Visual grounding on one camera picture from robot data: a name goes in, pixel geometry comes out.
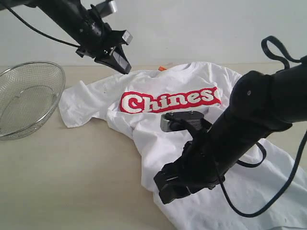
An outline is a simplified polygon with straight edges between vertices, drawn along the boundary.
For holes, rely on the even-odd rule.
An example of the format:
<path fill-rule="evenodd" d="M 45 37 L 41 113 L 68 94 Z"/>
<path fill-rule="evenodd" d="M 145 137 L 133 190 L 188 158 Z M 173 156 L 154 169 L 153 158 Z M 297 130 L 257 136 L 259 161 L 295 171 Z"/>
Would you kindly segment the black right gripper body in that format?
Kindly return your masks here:
<path fill-rule="evenodd" d="M 158 187 L 161 182 L 184 182 L 189 190 L 201 190 L 219 184 L 214 161 L 215 154 L 222 152 L 225 142 L 220 138 L 193 139 L 185 144 L 182 155 L 174 162 L 165 164 L 154 177 Z"/>

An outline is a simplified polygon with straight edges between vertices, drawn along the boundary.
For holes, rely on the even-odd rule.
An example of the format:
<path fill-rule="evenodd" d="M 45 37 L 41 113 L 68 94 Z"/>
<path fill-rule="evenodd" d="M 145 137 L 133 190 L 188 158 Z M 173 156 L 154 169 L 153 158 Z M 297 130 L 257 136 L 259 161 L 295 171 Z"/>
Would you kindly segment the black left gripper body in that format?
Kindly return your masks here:
<path fill-rule="evenodd" d="M 127 44 L 127 30 L 113 30 L 108 23 L 87 14 L 77 14 L 75 23 L 79 26 L 76 53 L 91 58 L 106 56 L 116 51 L 126 58 L 123 45 Z"/>

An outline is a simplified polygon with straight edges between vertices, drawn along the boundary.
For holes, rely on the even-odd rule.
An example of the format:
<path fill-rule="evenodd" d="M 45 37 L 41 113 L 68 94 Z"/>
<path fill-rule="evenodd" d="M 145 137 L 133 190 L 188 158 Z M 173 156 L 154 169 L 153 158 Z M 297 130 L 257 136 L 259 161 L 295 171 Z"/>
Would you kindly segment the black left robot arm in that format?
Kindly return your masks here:
<path fill-rule="evenodd" d="M 79 0 L 2 0 L 1 10 L 9 10 L 16 18 L 37 33 L 57 42 L 61 40 L 47 35 L 27 23 L 13 7 L 25 5 L 38 7 L 71 38 L 80 57 L 88 56 L 98 64 L 108 66 L 121 74 L 128 74 L 131 65 L 122 45 L 129 45 L 132 35 L 129 31 L 113 30 L 103 18 L 115 13 L 117 6 L 113 0 L 105 0 L 86 9 Z"/>

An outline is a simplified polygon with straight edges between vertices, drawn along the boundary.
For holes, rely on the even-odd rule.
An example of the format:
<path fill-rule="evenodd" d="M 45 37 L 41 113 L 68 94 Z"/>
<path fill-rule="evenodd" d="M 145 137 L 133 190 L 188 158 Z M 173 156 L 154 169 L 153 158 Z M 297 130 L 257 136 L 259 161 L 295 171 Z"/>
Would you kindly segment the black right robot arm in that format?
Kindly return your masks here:
<path fill-rule="evenodd" d="M 307 119 L 307 59 L 272 75 L 250 71 L 235 84 L 229 105 L 213 123 L 200 112 L 162 116 L 162 130 L 187 130 L 182 155 L 154 177 L 164 204 L 212 189 L 260 139 Z"/>

